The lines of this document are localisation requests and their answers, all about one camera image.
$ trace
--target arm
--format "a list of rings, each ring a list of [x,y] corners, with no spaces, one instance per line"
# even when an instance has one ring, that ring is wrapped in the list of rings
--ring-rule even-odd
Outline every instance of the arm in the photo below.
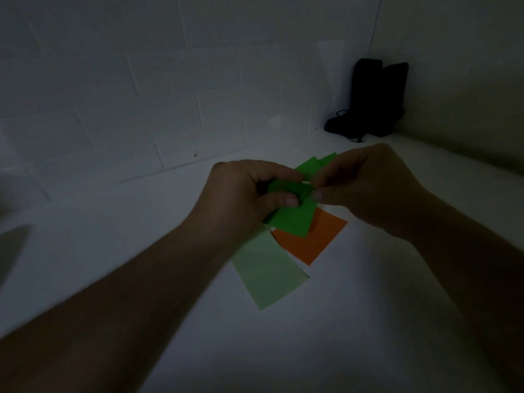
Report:
[[[408,240],[472,325],[495,369],[524,389],[524,253],[433,194],[387,145],[340,154],[314,177],[320,203]]]
[[[134,259],[0,341],[0,390],[137,389],[234,250],[290,193],[259,194],[303,175],[264,161],[213,167],[187,219]]]

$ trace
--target person's left arm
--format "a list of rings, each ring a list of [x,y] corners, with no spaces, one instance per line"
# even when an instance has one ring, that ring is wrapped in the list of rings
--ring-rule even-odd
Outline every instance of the person's left arm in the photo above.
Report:
[[[259,193],[303,175],[265,161],[213,167],[179,227],[138,256],[0,340],[0,390],[136,390],[224,262],[295,195]]]

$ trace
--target person's right hand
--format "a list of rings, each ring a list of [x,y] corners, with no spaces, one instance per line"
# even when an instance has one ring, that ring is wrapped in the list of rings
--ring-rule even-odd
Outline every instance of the person's right hand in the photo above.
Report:
[[[433,196],[389,145],[378,144],[336,156],[311,180],[311,197],[343,205],[357,218],[393,236],[408,238]]]

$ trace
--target pair of black boots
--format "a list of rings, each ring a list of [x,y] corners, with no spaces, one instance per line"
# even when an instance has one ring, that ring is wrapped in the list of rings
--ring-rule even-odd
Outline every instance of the pair of black boots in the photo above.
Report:
[[[358,142],[367,133],[378,137],[392,133],[404,114],[408,67],[398,63],[382,68],[381,60],[360,59],[353,69],[350,109],[337,112],[324,130]]]

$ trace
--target hand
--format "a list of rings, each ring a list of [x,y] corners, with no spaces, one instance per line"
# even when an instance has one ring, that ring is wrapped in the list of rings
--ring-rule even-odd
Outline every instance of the hand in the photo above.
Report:
[[[288,192],[262,194],[260,186],[273,179],[301,182],[304,175],[268,161],[242,160],[213,166],[193,210],[182,224],[202,238],[202,243],[234,251],[271,212],[297,207]]]
[[[389,145],[349,150],[313,177],[311,197],[343,205],[357,218],[396,237],[408,238],[433,196]]]

